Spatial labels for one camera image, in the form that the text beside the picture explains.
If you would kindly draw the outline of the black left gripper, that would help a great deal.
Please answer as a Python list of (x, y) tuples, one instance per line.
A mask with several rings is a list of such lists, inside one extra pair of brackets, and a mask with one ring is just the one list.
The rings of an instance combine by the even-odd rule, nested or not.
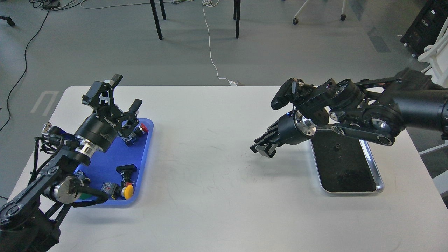
[(114, 74), (107, 82), (95, 81), (83, 95), (82, 104), (93, 109), (75, 132), (78, 139), (84, 139), (106, 152), (119, 135), (128, 137), (139, 123), (137, 113), (142, 100), (135, 99), (128, 112), (123, 112), (114, 103), (114, 89), (123, 76)]

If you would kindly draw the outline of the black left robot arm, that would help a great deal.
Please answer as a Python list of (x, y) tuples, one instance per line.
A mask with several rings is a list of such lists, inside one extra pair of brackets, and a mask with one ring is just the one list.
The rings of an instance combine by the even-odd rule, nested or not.
[(114, 103), (121, 80), (116, 74), (92, 84), (82, 103), (93, 112), (74, 134), (47, 123), (35, 138), (35, 155), (39, 147), (49, 147), (51, 156), (33, 167), (27, 187), (1, 207), (2, 252), (46, 252), (59, 242), (59, 227), (71, 207), (107, 201), (107, 193), (85, 185), (74, 171), (80, 164), (91, 164), (96, 151), (109, 150), (116, 137), (130, 137), (139, 124), (140, 99), (127, 112)]

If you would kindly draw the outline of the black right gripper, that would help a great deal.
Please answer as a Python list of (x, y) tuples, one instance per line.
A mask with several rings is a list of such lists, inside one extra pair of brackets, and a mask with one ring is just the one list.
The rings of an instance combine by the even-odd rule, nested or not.
[(297, 145), (314, 137), (317, 125), (301, 113), (287, 113), (268, 127), (250, 146), (253, 153), (272, 158), (276, 148), (284, 144)]

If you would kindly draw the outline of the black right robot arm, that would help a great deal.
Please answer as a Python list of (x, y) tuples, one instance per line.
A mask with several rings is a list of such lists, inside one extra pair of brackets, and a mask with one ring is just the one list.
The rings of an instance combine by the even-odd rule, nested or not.
[(253, 153), (272, 158), (277, 147), (312, 139), (320, 128), (385, 146), (393, 145), (406, 127), (439, 131), (447, 140), (447, 88), (410, 68), (391, 78), (356, 83), (329, 79), (314, 86), (290, 78), (275, 94), (271, 108), (288, 104), (293, 109), (254, 140)]

